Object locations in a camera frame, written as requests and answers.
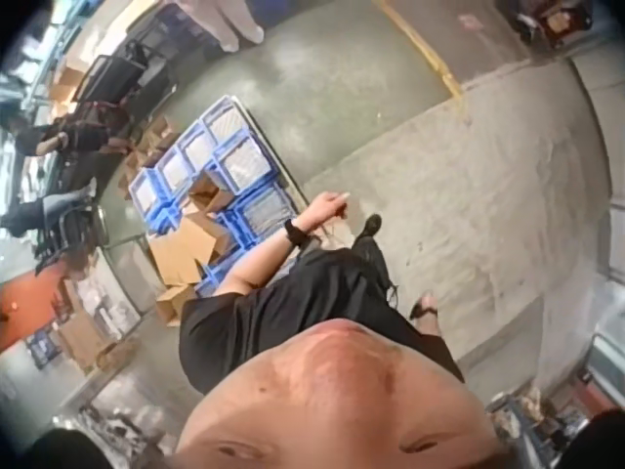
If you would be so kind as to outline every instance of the orange wall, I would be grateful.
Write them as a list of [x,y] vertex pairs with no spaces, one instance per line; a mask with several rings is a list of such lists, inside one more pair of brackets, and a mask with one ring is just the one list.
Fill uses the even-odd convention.
[[63,274],[64,266],[55,265],[38,277],[30,272],[0,287],[0,311],[9,317],[8,322],[0,323],[0,352],[33,334],[55,317],[52,301]]

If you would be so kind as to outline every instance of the hand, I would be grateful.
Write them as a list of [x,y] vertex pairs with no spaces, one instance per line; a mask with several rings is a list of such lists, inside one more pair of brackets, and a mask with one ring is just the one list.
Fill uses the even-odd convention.
[[305,233],[310,233],[334,217],[346,218],[348,193],[323,192],[319,194],[293,225]]
[[65,132],[60,132],[57,137],[61,143],[61,149],[66,149],[69,145],[69,136]]

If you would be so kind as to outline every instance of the black wristwatch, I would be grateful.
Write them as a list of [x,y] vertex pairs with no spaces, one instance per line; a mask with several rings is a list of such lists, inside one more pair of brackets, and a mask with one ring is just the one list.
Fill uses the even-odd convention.
[[299,228],[294,227],[291,220],[284,222],[284,230],[286,230],[286,237],[294,246],[302,247],[309,240],[309,236]]

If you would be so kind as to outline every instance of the yellow line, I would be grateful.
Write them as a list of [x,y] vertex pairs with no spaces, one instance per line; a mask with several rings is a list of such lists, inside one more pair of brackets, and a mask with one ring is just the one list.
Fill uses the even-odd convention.
[[453,76],[453,73],[451,73],[444,60],[437,54],[437,51],[435,51],[430,44],[428,44],[426,40],[421,37],[421,34],[419,34],[404,18],[401,17],[401,15],[391,5],[390,0],[373,0],[373,3],[375,3],[391,19],[391,21],[394,22],[395,25],[410,38],[415,47],[419,49],[428,63],[430,63],[430,66],[440,75],[442,82],[451,93],[451,96],[453,96],[456,100],[462,100],[463,92],[460,83],[458,83],[458,80],[456,80]]

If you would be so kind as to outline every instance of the black shoe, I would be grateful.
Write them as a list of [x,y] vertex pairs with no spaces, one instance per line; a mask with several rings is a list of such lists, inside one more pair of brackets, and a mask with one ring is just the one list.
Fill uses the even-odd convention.
[[380,231],[381,228],[382,217],[375,213],[367,218],[367,221],[364,222],[364,229],[362,230],[362,233],[360,233],[356,238],[367,236],[373,237]]

